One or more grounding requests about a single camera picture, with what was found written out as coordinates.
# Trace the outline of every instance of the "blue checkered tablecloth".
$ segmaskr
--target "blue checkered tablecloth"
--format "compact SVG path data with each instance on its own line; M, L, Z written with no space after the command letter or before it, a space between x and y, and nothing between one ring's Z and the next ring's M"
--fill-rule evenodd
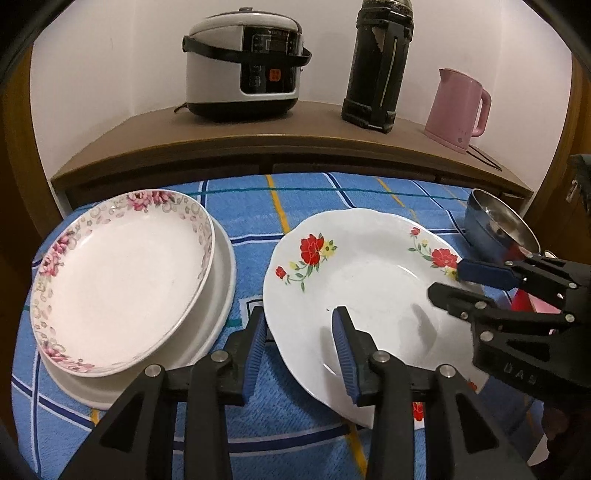
M236 296L214 349L241 329L252 307L262 303L263 277L277 242L315 213L356 207L396 213L440 235L462 257L476 258L463 236L470 190L459 187L343 173L302 173L205 180L169 188L200 201L224 227L236 254ZM33 262L33 275L60 231L93 205L76 209L43 242ZM509 296L504 292L488 289L486 293L508 307ZM12 370L13 412L23 456L40 477L53 480L102 413L71 399L49 377L35 348L29 299L30 295L22 311ZM534 403L530 408L529 398L493 378L480 395L527 458L542 435L541 406ZM358 435L351 434L347 423L297 384L271 342L265 347L249 404L227 407L226 416L236 480L362 478L359 450L367 458L371 431L360 429ZM173 456L175 479L182 478L183 426L181 404ZM415 432L415 449L415 477L425 478L423 430Z

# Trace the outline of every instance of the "metal bowl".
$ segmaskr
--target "metal bowl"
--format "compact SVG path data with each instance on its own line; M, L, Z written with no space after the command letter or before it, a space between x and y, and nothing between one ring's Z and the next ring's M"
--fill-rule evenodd
M465 228L467 240L488 261L521 260L527 252L540 253L540 243L523 219L484 190L472 190Z

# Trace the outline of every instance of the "floral plate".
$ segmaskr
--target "floral plate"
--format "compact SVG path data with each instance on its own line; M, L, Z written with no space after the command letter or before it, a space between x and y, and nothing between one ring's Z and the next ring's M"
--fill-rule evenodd
M105 377L142 361L195 304L214 241L201 204L169 190L123 194L80 215L33 282L39 351L80 377Z
M347 396L332 337L333 310L409 365L454 365L479 391L488 376L472 365L470 324L431 305L427 287L457 281L460 257L406 218L367 209L314 215L277 244L265 275L265 316L287 368L314 398L371 427L373 407ZM422 405L413 409L422 425Z

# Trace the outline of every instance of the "rice cooker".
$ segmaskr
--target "rice cooker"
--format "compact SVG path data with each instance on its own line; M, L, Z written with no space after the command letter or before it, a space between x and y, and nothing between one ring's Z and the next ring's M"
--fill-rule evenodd
M311 58L297 21L250 7L199 22L183 38L183 51L187 107L216 121L287 112Z

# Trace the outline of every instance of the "black thermos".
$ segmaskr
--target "black thermos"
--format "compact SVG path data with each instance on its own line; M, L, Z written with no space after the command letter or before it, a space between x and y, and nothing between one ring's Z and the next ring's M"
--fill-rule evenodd
M413 28L410 0L363 2L343 120L385 134L392 130Z

